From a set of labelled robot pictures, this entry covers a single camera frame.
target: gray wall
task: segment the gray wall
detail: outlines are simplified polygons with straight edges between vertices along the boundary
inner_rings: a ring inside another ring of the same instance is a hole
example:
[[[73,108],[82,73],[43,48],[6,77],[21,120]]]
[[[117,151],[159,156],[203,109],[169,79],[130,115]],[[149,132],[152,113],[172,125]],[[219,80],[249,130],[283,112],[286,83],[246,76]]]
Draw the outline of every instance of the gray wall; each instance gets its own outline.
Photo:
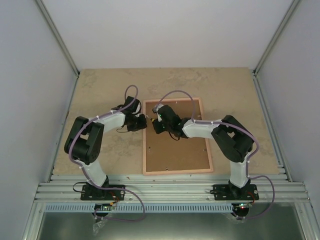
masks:
[[[259,73],[292,175],[320,222],[320,1],[302,1]]]
[[[44,0],[77,67],[254,68],[292,0]]]
[[[0,7],[0,233],[21,239],[75,77],[34,1]]]

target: brown board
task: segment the brown board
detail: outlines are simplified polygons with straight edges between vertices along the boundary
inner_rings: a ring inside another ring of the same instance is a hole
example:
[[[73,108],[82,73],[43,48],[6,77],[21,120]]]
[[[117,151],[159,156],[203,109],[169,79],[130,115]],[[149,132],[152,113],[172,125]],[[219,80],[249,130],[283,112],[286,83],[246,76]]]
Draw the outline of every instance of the brown board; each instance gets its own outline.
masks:
[[[200,98],[193,98],[195,102],[194,118],[201,120],[203,107]],[[157,115],[152,108],[159,99],[145,100],[143,113],[150,118]],[[180,118],[190,118],[193,104],[189,98],[168,98],[162,104],[169,105]],[[151,120],[147,120],[148,127],[143,130],[143,174],[198,174],[214,171],[208,139],[193,137],[173,140],[168,132],[156,134]]]

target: beige tabletop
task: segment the beige tabletop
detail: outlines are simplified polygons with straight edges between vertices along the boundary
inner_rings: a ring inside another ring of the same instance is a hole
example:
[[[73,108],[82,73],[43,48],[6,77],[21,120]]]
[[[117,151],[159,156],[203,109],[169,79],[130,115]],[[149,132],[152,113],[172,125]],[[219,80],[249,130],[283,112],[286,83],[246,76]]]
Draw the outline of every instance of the beige tabletop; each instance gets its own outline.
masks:
[[[92,118],[124,103],[128,85],[139,88],[138,99],[160,99],[172,90],[184,90],[203,103],[204,120],[222,119],[233,115],[260,143],[260,151],[251,159],[251,174],[278,174],[278,164],[265,124],[251,73],[247,68],[134,68],[84,69],[77,82],[67,117],[53,174],[82,174],[69,161],[64,144],[76,117]],[[171,98],[184,98],[174,93]],[[210,141],[214,172],[229,174],[230,163],[215,141]],[[99,161],[108,175],[142,174],[142,131],[103,135]]]

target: purple cable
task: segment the purple cable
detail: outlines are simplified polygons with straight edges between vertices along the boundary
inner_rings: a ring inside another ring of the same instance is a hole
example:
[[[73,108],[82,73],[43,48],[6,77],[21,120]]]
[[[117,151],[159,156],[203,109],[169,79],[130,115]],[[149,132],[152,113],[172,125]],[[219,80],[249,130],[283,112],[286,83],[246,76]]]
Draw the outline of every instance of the purple cable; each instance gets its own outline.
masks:
[[[110,190],[126,191],[126,192],[131,193],[132,195],[134,195],[134,196],[139,200],[139,202],[140,202],[141,205],[142,205],[142,209],[143,209],[142,217],[140,217],[140,218],[138,218],[138,219],[134,219],[134,220],[121,219],[121,218],[113,218],[113,217],[107,217],[107,216],[105,216],[105,217],[103,218],[103,219],[115,220],[115,221],[127,222],[127,223],[139,222],[139,221],[142,221],[143,219],[146,218],[146,208],[145,208],[145,205],[144,205],[144,203],[142,202],[141,198],[140,198],[137,194],[135,194],[133,191],[130,191],[130,190],[125,189],[125,188],[102,187],[102,186],[96,185],[96,184],[90,179],[90,177],[88,176],[86,170],[82,167],[82,165],[81,165],[80,163],[78,163],[77,161],[75,161],[75,160],[72,158],[72,150],[74,149],[74,146],[75,146],[75,144],[76,144],[76,141],[77,141],[78,138],[80,137],[81,133],[87,128],[87,126],[89,126],[89,124],[91,124],[92,122],[94,122],[94,121],[96,121],[96,120],[98,120],[98,119],[103,119],[103,118],[108,117],[108,116],[110,116],[110,115],[112,115],[112,114],[115,114],[115,113],[118,113],[118,112],[120,112],[120,111],[122,111],[122,110],[125,110],[125,109],[127,109],[128,107],[130,107],[130,105],[132,105],[132,104],[134,103],[134,101],[137,99],[138,92],[139,92],[136,85],[129,85],[129,86],[126,88],[126,90],[125,90],[125,96],[127,95],[128,89],[131,88],[131,87],[134,87],[134,88],[136,89],[136,93],[135,93],[135,96],[134,96],[133,100],[132,100],[127,106],[125,106],[125,107],[122,107],[122,108],[120,108],[120,109],[118,109],[118,110],[109,111],[109,112],[107,112],[107,113],[105,113],[105,114],[102,114],[102,115],[100,115],[100,116],[94,117],[93,119],[89,120],[85,125],[83,125],[83,127],[80,129],[80,131],[75,135],[75,137],[74,137],[74,139],[73,139],[73,141],[72,141],[72,143],[71,143],[71,145],[70,145],[70,149],[69,149],[69,153],[68,153],[68,156],[69,156],[70,161],[73,162],[74,164],[77,164],[78,166],[80,166],[80,168],[82,169],[82,172],[83,172],[84,176],[86,177],[86,179],[88,180],[88,182],[89,182],[91,185],[95,186],[97,189],[108,190],[108,191],[110,191]]]
[[[156,104],[156,106],[155,106],[154,108],[156,109],[157,106],[162,102],[162,100],[165,99],[168,95],[170,95],[170,94],[172,94],[172,93],[184,93],[184,94],[186,94],[186,95],[191,99],[192,104],[193,104],[193,111],[192,111],[192,115],[191,115],[191,121],[192,121],[193,123],[225,125],[225,126],[227,126],[227,127],[234,128],[234,129],[237,129],[237,130],[243,132],[244,134],[246,134],[247,136],[249,136],[249,137],[254,141],[254,143],[255,143],[255,145],[256,145],[256,148],[255,148],[255,150],[246,158],[246,163],[245,163],[245,175],[246,175],[246,177],[247,177],[248,179],[250,179],[250,180],[255,180],[255,179],[259,179],[259,178],[266,178],[266,179],[270,182],[271,187],[272,187],[272,200],[271,200],[271,203],[270,203],[269,207],[268,207],[265,211],[263,211],[262,213],[260,213],[260,214],[257,214],[257,215],[255,215],[255,216],[249,216],[249,217],[240,217],[240,216],[236,216],[236,215],[235,215],[235,217],[237,217],[238,219],[242,219],[242,220],[244,220],[244,219],[256,219],[256,218],[258,218],[258,217],[263,216],[263,215],[266,214],[267,212],[269,212],[270,209],[271,209],[271,207],[272,207],[272,205],[273,205],[274,202],[275,202],[275,197],[276,197],[276,191],[275,191],[275,186],[274,186],[273,182],[272,182],[271,179],[270,179],[268,176],[266,176],[266,175],[259,175],[259,176],[255,176],[255,177],[249,177],[249,159],[259,151],[260,145],[259,145],[259,143],[258,143],[258,140],[257,140],[250,132],[244,130],[244,129],[241,128],[241,127],[238,127],[238,126],[236,126],[236,125],[233,125],[233,124],[230,124],[230,123],[227,123],[227,122],[223,122],[223,121],[203,121],[203,120],[195,120],[195,119],[194,119],[194,116],[195,116],[195,112],[196,112],[196,104],[195,104],[195,101],[194,101],[194,99],[192,98],[192,96],[191,96],[189,93],[187,93],[186,91],[173,90],[173,91],[168,92],[166,95],[164,95],[164,96],[160,99],[160,101]]]

